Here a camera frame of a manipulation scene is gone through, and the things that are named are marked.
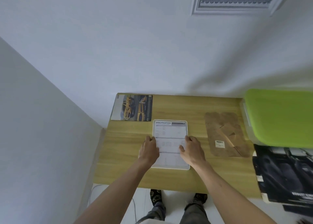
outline white wall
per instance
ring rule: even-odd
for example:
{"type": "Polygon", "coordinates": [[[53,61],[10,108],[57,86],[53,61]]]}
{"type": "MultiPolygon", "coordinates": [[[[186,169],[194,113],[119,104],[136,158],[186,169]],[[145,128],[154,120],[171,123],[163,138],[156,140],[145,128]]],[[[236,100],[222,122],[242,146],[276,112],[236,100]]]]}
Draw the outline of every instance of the white wall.
{"type": "Polygon", "coordinates": [[[71,223],[101,127],[0,38],[0,223],[71,223]]]}
{"type": "Polygon", "coordinates": [[[0,36],[106,127],[117,92],[312,87],[312,2],[258,18],[190,16],[192,0],[0,0],[0,36]]]}

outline forearm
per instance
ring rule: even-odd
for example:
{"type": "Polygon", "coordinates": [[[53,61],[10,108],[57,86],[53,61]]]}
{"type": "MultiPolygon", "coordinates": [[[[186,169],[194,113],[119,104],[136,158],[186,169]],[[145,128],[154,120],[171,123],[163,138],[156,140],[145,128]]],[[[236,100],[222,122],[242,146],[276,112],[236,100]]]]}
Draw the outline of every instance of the forearm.
{"type": "Polygon", "coordinates": [[[99,195],[74,224],[120,224],[136,188],[149,168],[138,159],[99,195]]]}
{"type": "Polygon", "coordinates": [[[225,224],[276,224],[236,189],[221,178],[207,162],[194,166],[225,224]]]}

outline specification sheet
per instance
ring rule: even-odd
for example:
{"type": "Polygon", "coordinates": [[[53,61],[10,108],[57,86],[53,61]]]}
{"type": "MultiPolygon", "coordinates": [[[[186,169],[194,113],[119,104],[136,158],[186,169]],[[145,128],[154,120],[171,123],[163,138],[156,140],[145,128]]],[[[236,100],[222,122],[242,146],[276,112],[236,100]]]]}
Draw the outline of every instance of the specification sheet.
{"type": "Polygon", "coordinates": [[[152,167],[190,169],[179,153],[179,146],[185,148],[185,136],[188,135],[186,121],[154,120],[152,135],[160,150],[160,156],[152,167]]]}

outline green storage box lid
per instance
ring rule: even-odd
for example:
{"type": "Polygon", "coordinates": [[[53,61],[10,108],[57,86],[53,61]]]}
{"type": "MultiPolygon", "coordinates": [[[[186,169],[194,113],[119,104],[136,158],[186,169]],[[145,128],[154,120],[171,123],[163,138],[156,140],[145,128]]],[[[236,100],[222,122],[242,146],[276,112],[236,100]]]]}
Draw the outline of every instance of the green storage box lid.
{"type": "Polygon", "coordinates": [[[250,89],[245,103],[256,138],[269,146],[313,148],[313,93],[250,89]]]}

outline black patterned sock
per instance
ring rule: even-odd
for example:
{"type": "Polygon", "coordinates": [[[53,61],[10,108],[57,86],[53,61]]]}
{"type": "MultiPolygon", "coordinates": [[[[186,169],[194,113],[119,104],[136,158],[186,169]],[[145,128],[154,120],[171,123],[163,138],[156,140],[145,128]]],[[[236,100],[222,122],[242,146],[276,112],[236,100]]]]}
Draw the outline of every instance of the black patterned sock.
{"type": "Polygon", "coordinates": [[[194,196],[194,200],[200,201],[202,204],[204,204],[208,199],[208,195],[207,194],[199,194],[196,193],[194,196]]]}
{"type": "Polygon", "coordinates": [[[153,206],[154,206],[157,202],[162,202],[162,193],[161,193],[161,190],[151,189],[151,190],[150,190],[150,198],[151,198],[151,201],[152,201],[153,206]]]}

